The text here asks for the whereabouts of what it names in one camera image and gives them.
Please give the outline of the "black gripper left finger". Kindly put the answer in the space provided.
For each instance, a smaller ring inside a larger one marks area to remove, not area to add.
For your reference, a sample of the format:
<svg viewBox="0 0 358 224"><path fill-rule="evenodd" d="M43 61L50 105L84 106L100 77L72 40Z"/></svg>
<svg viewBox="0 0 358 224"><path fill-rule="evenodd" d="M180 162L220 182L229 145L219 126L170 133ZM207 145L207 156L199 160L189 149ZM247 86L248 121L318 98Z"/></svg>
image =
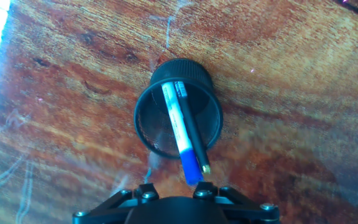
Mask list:
<svg viewBox="0 0 358 224"><path fill-rule="evenodd" d="M75 212L72 224L124 223L133 208L158 199L153 184L140 184L134 190L118 191L92 210Z"/></svg>

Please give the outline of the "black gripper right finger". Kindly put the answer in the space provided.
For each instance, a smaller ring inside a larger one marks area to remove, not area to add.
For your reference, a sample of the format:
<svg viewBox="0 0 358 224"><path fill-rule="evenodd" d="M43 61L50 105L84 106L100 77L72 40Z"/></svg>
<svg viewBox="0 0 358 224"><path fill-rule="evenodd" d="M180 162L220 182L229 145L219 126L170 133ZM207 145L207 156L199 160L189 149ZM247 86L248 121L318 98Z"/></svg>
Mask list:
<svg viewBox="0 0 358 224"><path fill-rule="evenodd" d="M212 182L199 182L193 192L193 199L208 202L212 207L207 211L218 210L232 223L280 223L277 205L254 202L232 187L217 187Z"/></svg>

